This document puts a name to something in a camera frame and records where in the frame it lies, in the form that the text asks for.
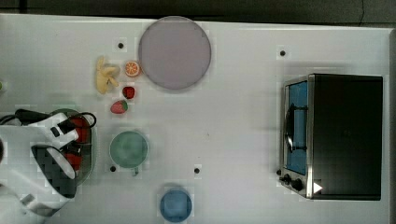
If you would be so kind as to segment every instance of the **blue bowl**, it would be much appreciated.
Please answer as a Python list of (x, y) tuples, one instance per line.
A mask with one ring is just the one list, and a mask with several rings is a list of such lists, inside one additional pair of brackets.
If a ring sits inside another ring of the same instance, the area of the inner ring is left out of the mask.
[(191, 198), (182, 190), (171, 189), (163, 195), (160, 210), (167, 221), (182, 222), (191, 214)]

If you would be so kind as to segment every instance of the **oven window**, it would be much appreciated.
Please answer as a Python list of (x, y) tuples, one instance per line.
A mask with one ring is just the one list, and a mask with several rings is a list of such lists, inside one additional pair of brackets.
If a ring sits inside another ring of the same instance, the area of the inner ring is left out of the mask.
[(285, 135), (285, 167), (305, 175), (306, 167), (306, 119), (308, 107), (308, 85), (300, 82), (289, 85), (289, 97), (286, 104), (287, 135)]

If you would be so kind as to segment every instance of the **strawberry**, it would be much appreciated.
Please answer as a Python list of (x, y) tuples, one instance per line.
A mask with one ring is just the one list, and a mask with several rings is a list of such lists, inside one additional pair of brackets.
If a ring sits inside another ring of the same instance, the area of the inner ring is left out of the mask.
[(123, 96), (126, 99), (130, 100), (130, 99), (134, 98), (134, 88), (133, 87), (129, 87), (129, 86), (128, 87), (124, 87), (122, 89), (122, 94), (123, 94)]
[(126, 104), (126, 101), (124, 101), (124, 100), (117, 101), (110, 108), (110, 111), (113, 114), (123, 114), (127, 110), (128, 110), (128, 105)]

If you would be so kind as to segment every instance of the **orange slice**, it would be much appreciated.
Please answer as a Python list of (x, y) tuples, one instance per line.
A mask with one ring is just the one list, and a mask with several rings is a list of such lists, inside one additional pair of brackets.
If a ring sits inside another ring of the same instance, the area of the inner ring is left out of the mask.
[(130, 61), (127, 64), (125, 64), (125, 74), (128, 77), (137, 77), (141, 73), (140, 66), (137, 62)]

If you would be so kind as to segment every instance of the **oven handle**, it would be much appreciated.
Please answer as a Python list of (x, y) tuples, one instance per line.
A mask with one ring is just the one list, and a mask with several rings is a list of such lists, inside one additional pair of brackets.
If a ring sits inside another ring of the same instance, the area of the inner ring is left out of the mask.
[(288, 146), (288, 150), (293, 152), (295, 149), (299, 149), (293, 146), (293, 136), (294, 136), (294, 111), (295, 110), (304, 110), (305, 113), (308, 111), (307, 106), (295, 106), (291, 104), (288, 109), (288, 113), (286, 114), (285, 118), (285, 125), (283, 127), (283, 133), (285, 134), (284, 141)]

